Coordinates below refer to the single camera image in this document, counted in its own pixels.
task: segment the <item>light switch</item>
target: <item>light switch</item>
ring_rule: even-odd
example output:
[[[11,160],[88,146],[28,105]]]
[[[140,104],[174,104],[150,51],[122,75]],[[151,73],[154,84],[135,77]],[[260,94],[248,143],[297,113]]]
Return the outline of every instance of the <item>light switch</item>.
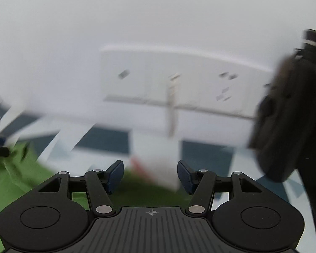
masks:
[[[148,72],[145,53],[135,51],[103,51],[102,72],[107,96],[144,99]]]
[[[148,98],[167,103],[170,78],[176,80],[176,105],[197,107],[199,102],[199,80],[201,59],[197,56],[167,52],[150,52],[147,70],[150,72]]]

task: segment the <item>crosshair marking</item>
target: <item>crosshair marking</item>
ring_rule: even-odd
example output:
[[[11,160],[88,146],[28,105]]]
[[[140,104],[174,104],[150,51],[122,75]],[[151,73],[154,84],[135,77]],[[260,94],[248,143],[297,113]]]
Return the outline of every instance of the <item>crosshair marking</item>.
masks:
[[[149,211],[149,212],[147,212],[147,213],[149,213],[151,216],[153,216],[153,215],[156,215],[157,213],[159,213],[159,212],[157,212],[157,211],[155,211],[155,210],[151,210],[151,211]]]

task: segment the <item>green fabric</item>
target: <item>green fabric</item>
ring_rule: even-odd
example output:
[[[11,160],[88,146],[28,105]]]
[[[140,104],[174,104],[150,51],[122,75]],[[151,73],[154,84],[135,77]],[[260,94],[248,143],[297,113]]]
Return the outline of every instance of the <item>green fabric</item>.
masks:
[[[0,157],[0,211],[23,194],[54,175],[54,172],[37,163],[37,156],[26,144],[17,144],[7,158]],[[87,196],[74,192],[73,201],[89,210]],[[124,177],[110,199],[117,210],[122,206],[181,206],[188,205],[191,196],[183,189],[170,191],[152,183],[147,183],[130,171]],[[0,252],[4,247],[0,240]]]
[[[0,157],[0,211],[54,174],[36,160],[26,144],[17,144],[9,157]],[[0,240],[0,252],[3,250]]]
[[[128,170],[125,170],[121,183],[109,197],[116,210],[122,206],[180,206],[185,209],[191,199],[184,189],[174,192],[153,183],[147,183]]]

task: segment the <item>wall socket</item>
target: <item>wall socket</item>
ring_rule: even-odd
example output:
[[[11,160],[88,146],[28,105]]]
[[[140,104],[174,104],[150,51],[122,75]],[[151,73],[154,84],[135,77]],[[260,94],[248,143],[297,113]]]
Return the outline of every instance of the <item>wall socket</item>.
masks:
[[[204,60],[199,107],[240,115],[250,79],[250,67],[221,60]]]
[[[272,72],[217,58],[150,48],[102,51],[106,98],[167,105],[178,74],[176,105],[252,118]]]

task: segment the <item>white wall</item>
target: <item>white wall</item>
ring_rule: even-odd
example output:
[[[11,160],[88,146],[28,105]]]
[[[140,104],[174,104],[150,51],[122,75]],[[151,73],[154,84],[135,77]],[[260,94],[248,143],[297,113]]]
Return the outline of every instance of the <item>white wall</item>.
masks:
[[[316,0],[0,0],[0,95],[42,113],[161,131],[164,109],[103,102],[103,46],[189,48],[274,71],[306,28],[316,29]],[[181,112],[178,135],[243,145],[251,127]]]

